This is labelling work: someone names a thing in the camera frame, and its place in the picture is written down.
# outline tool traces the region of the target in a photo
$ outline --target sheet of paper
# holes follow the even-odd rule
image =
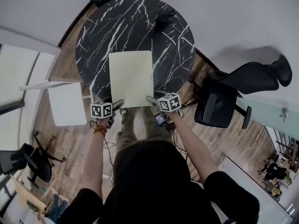
[[[109,54],[112,102],[125,100],[122,108],[150,106],[154,96],[151,51],[124,51]]]

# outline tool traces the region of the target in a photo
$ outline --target black marble tabletop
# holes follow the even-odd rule
[[[152,51],[155,91],[177,92],[194,62],[194,39],[184,18],[175,11],[172,24],[159,34],[155,19],[174,10],[159,0],[113,0],[96,10],[78,36],[76,60],[84,83],[99,96],[111,96],[109,53]]]

